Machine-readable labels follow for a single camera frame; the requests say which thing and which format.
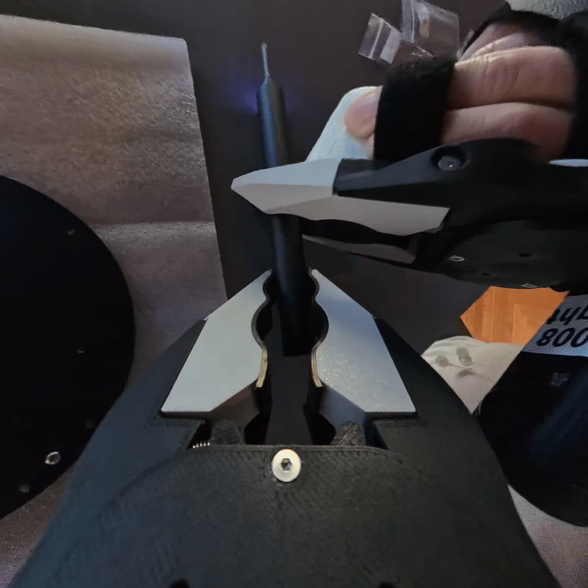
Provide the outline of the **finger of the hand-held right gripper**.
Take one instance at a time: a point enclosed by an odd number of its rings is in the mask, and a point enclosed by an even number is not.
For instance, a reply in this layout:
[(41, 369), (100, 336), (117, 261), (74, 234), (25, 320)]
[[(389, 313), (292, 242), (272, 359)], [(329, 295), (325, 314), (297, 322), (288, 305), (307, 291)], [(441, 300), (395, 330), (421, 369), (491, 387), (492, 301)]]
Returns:
[(340, 164), (362, 159), (318, 159), (262, 169), (235, 178), (232, 190), (269, 215), (294, 215), (311, 221), (344, 221), (395, 236), (437, 229), (448, 208), (372, 201), (334, 192)]
[(416, 258), (418, 237), (388, 235), (351, 222), (304, 220), (302, 234), (319, 245), (379, 261), (411, 264)]

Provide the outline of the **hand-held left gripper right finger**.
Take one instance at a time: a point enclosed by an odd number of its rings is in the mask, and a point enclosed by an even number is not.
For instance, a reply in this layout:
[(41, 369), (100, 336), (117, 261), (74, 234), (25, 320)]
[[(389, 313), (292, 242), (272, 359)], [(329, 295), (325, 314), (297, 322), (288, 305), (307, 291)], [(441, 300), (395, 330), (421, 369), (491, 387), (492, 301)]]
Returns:
[(372, 315), (317, 270), (326, 331), (312, 354), (321, 415), (414, 415), (415, 405)]

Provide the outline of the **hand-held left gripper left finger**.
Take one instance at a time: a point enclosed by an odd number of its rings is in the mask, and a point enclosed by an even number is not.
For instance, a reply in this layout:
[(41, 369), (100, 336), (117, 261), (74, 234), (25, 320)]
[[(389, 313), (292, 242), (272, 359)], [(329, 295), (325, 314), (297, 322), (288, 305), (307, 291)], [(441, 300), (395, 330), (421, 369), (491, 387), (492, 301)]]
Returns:
[(256, 321), (270, 271), (211, 313), (161, 407), (163, 414), (258, 414), (268, 353)]

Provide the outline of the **black screwdriver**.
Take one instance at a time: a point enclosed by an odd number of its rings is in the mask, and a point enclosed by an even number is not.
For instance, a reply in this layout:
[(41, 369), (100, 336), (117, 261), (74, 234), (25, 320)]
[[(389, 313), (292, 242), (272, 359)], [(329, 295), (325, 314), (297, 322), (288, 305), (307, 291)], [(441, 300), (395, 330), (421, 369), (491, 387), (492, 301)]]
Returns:
[[(263, 82), (257, 92), (265, 165), (289, 163), (285, 103), (281, 88), (273, 81), (268, 46), (261, 43)], [(314, 286), (303, 251), (298, 217), (273, 215), (274, 274), (284, 356), (309, 355), (315, 342), (311, 308)]]

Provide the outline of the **black metal base plate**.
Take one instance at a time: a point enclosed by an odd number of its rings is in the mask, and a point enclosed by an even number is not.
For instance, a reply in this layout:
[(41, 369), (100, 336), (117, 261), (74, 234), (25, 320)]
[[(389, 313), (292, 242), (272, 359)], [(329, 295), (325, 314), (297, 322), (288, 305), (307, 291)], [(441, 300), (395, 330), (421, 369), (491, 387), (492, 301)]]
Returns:
[[(135, 316), (123, 273), (70, 210), (1, 177), (1, 518), (58, 480), (124, 391)], [(45, 464), (49, 452), (61, 461)]]

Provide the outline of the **person's right hand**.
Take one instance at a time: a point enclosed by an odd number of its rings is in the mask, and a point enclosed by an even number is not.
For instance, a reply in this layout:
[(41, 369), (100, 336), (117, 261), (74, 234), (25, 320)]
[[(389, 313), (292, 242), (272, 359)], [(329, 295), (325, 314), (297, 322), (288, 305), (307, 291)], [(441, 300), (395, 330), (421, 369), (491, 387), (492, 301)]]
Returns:
[(377, 160), (489, 139), (529, 143), (545, 161), (587, 159), (587, 12), (504, 8), (460, 58), (393, 67), (343, 120)]

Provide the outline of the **clear plastic bag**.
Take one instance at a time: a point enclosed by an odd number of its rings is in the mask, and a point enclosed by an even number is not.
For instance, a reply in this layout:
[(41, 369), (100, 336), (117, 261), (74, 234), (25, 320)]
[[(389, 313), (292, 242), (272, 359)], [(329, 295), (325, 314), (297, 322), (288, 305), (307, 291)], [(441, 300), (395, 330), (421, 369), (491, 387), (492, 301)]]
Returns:
[(403, 35), (386, 19), (371, 13), (358, 55), (368, 60), (391, 65), (403, 43)]
[(401, 34), (398, 63), (455, 57), (460, 48), (459, 16), (427, 1), (402, 1)]

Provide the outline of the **grey foam sheet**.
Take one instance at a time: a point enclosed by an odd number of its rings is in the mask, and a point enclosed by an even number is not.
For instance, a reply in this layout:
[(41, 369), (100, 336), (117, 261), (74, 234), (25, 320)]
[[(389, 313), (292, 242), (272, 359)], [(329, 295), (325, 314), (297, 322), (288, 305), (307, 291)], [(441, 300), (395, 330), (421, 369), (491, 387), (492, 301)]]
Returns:
[(130, 383), (226, 300), (183, 39), (1, 15), (1, 175), (92, 227), (130, 287)]

